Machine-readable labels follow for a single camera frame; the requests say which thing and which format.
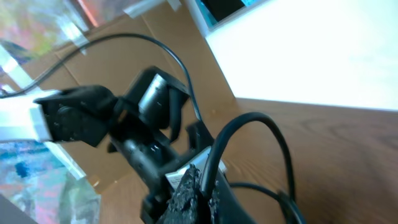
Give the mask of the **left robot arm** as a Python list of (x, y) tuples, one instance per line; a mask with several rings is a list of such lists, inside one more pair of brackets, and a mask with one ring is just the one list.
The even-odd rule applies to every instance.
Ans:
[(125, 95), (101, 85), (38, 95), (19, 91), (1, 97), (3, 141), (84, 142), (96, 147), (109, 137), (109, 152), (120, 153), (146, 184), (144, 223), (252, 223), (221, 169), (209, 200), (199, 181), (214, 139), (201, 119), (187, 128), (188, 151), (172, 147), (180, 134), (182, 109), (194, 99), (190, 86), (150, 67)]

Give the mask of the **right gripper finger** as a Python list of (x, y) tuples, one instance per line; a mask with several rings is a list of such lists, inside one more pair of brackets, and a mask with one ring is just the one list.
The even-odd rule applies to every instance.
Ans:
[(221, 199), (218, 181), (215, 182), (211, 198), (206, 200), (197, 189), (183, 189), (172, 194), (165, 212), (158, 219), (161, 224), (222, 224)]

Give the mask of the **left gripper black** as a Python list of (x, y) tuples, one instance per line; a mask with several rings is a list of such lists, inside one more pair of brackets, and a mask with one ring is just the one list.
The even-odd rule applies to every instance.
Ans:
[[(109, 135), (149, 189), (142, 201), (144, 223), (158, 223), (174, 193), (165, 175), (177, 171), (214, 142), (203, 122), (188, 126), (188, 150), (178, 154), (172, 143), (182, 125), (182, 108), (189, 99), (187, 87), (157, 67), (138, 74), (128, 92), (118, 97), (109, 116)], [(254, 223), (239, 204), (226, 178), (217, 173), (223, 223)]]

